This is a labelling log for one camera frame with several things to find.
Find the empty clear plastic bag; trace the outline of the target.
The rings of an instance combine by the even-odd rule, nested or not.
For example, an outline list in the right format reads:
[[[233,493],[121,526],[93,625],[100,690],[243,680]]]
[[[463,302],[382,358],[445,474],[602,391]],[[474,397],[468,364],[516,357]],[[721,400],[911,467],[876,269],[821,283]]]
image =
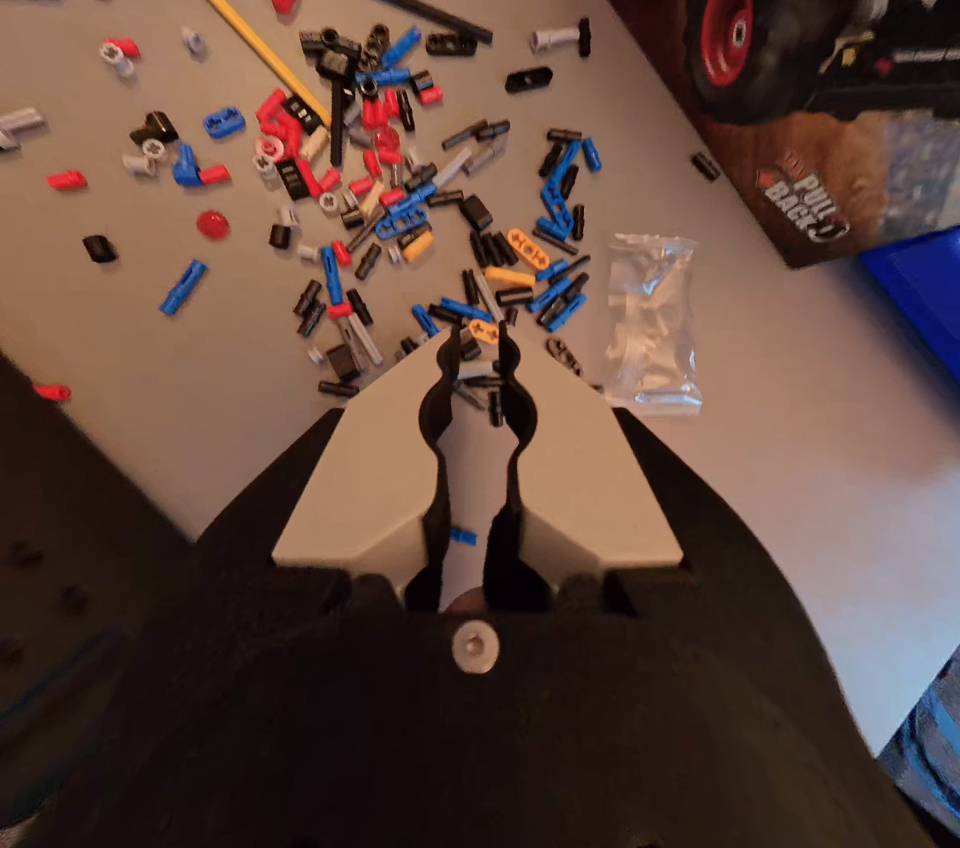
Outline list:
[[[678,236],[613,237],[606,296],[613,323],[602,377],[612,407],[648,417],[702,410],[691,303],[698,246]]]

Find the blue storage bin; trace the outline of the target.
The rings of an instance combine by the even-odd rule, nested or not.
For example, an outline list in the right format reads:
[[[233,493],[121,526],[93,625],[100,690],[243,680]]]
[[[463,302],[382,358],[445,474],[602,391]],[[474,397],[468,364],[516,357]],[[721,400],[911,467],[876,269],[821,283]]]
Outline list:
[[[959,227],[863,252],[859,264],[900,322],[959,384]]]

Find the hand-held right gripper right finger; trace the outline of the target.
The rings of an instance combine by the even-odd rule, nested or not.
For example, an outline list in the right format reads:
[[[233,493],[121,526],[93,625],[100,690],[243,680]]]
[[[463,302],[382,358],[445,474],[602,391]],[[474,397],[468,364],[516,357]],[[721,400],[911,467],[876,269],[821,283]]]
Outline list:
[[[678,568],[681,545],[605,397],[506,322],[498,362],[517,444],[486,543],[486,605],[535,613],[572,579]]]

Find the grey desk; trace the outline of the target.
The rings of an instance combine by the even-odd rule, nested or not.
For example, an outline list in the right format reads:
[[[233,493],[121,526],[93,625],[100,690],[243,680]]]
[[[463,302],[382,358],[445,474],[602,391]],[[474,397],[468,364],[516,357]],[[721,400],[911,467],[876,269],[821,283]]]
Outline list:
[[[414,22],[373,0],[301,0],[285,22],[270,0],[227,0],[318,91],[298,30]],[[490,28],[473,60],[416,63],[445,100],[419,112],[416,148],[479,118],[512,123],[504,156],[470,189],[498,228],[539,214],[549,126],[581,129],[603,160],[582,172],[593,256],[589,303],[561,337],[593,377],[608,338],[614,233],[698,242],[693,327],[702,410],[650,425],[740,514],[794,586],[870,748],[878,753],[958,644],[958,405],[911,351],[858,271],[788,269],[726,179],[690,165],[697,132],[607,0],[425,0]],[[210,56],[200,0],[174,46]]]

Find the yellow axle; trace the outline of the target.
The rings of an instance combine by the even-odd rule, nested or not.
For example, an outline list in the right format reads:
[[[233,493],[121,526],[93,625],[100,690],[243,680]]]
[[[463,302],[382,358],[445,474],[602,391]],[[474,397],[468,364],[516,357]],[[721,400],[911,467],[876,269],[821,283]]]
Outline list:
[[[205,0],[241,39],[241,41],[259,58],[259,60],[294,95],[306,103],[321,119],[325,128],[330,129],[332,116],[330,111],[306,87],[296,73],[277,55],[263,38],[241,17],[227,0]]]

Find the black toy truck box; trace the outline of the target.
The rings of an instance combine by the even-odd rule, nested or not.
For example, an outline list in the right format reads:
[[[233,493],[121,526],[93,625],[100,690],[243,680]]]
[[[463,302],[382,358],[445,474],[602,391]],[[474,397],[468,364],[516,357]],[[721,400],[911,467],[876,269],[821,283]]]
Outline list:
[[[958,225],[959,0],[610,0],[786,266]]]

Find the small building pieces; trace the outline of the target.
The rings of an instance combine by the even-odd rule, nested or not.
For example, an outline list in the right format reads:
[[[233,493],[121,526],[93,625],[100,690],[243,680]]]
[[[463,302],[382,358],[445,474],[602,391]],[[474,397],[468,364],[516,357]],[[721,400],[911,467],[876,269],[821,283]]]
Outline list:
[[[267,83],[212,18],[202,64],[174,45],[201,0],[6,0],[2,108],[42,114],[2,154],[2,347],[72,389],[65,416],[187,538],[333,407],[384,376],[411,309],[460,290],[454,202],[344,230],[342,194],[258,179],[254,130],[201,117]]]

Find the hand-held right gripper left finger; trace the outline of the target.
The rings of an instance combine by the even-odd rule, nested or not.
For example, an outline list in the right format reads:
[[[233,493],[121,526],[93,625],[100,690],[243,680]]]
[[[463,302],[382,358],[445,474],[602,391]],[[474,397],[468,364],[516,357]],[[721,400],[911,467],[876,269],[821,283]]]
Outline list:
[[[460,364],[453,329],[348,402],[272,549],[277,565],[382,576],[408,608],[438,610],[451,529],[439,440]]]

